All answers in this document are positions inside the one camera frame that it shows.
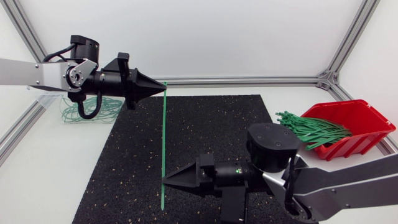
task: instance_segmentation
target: aluminum frame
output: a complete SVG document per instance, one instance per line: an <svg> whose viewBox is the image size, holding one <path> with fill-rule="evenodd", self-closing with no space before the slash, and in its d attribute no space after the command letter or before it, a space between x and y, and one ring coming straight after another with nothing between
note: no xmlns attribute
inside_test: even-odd
<svg viewBox="0 0 398 224"><path fill-rule="evenodd" d="M34 56L36 62L40 62L42 58L47 54L39 38L34 32L27 16L24 13L23 8L18 0L0 0L4 9L7 11L11 21L15 25L18 33L21 35L26 46ZM353 50L355 44L360 38L363 30L368 24L373 12L376 10L380 0L363 0L359 7L342 43L336 51L333 60L324 72L313 77L245 77L245 78L162 78L158 79L159 82L167 82L168 88L201 88L201 87L235 87L235 86L316 86L328 91L334 99L337 101L341 100L352 100L353 97L339 85L339 72ZM44 110L34 103L40 111ZM36 113L36 116L32 117L32 121L36 121L42 113ZM25 118L21 118L16 124L24 125L23 121ZM9 136L11 139L15 139L10 148L15 147L22 138L24 133L29 130L30 126L25 124L25 128L21 126L23 131L16 131L6 133L5 136ZM379 143L378 148L384 155L393 154L398 152L398 144L390 137L384 138Z"/></svg>

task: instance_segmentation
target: black rubber mat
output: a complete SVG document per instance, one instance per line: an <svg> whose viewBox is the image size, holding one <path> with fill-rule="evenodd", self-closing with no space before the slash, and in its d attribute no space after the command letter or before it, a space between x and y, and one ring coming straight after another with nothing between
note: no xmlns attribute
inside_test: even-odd
<svg viewBox="0 0 398 224"><path fill-rule="evenodd" d="M74 223L219 223L220 198L165 188L160 209L163 98L123 106L80 202ZM246 128L271 122L259 95L167 97L166 174L213 152L248 158ZM248 223L298 223L267 194L249 194Z"/></svg>

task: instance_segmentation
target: red plastic bin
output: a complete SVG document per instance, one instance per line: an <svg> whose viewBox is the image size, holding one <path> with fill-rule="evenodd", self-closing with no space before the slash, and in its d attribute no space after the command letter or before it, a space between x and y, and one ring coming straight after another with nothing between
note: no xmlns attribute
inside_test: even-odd
<svg viewBox="0 0 398 224"><path fill-rule="evenodd" d="M302 117L327 119L343 125L353 133L353 136L343 138L332 145L322 145L314 149L321 159L327 161L340 156L347 158L356 153L363 155L396 129L364 100L319 103Z"/></svg>

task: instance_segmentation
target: white backdrop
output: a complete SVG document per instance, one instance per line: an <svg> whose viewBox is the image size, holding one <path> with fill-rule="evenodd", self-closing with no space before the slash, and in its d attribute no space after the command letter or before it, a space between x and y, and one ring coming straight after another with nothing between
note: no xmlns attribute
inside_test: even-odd
<svg viewBox="0 0 398 224"><path fill-rule="evenodd" d="M380 1L341 70L341 86L398 127L398 1ZM391 136L398 141L398 131Z"/></svg>
<svg viewBox="0 0 398 224"><path fill-rule="evenodd" d="M362 0L20 0L48 52L71 34L100 64L130 53L154 78L310 75L327 68Z"/></svg>

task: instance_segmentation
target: coiled green wire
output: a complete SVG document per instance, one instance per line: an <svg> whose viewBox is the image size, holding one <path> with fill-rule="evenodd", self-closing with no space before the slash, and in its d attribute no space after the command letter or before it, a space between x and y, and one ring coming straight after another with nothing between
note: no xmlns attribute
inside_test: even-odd
<svg viewBox="0 0 398 224"><path fill-rule="evenodd" d="M96 107L96 98L92 97L83 102L85 113L91 113ZM73 103L68 98L62 98L60 101L60 111L64 123L76 123L80 121L94 122L102 121L103 123L113 123L118 117L123 101L114 100L109 97L103 96L101 109L99 113L92 119L83 119L78 112L77 103Z"/></svg>
<svg viewBox="0 0 398 224"><path fill-rule="evenodd" d="M292 130L301 141L312 143L306 146L306 150L323 144L334 144L353 135L342 125L325 119L299 117L287 111L276 113L276 115L282 117L282 119L277 119L280 124Z"/></svg>

